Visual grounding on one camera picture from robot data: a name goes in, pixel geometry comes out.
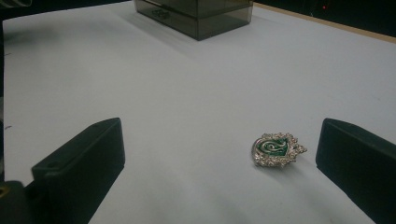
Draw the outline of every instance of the white table surface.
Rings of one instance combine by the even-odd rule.
[[[396,142],[396,45],[254,7],[197,42],[132,2],[5,21],[6,179],[120,117],[126,165],[91,223],[373,223],[315,164],[321,122]],[[250,158],[263,133],[308,151]]]

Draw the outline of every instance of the green enamel brooch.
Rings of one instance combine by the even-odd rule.
[[[258,166],[284,167],[304,152],[306,148],[298,145],[297,138],[289,133],[265,133],[254,142],[251,156]]]

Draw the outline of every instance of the transparent container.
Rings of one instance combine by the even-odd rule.
[[[250,0],[134,0],[137,12],[202,40],[247,25]]]

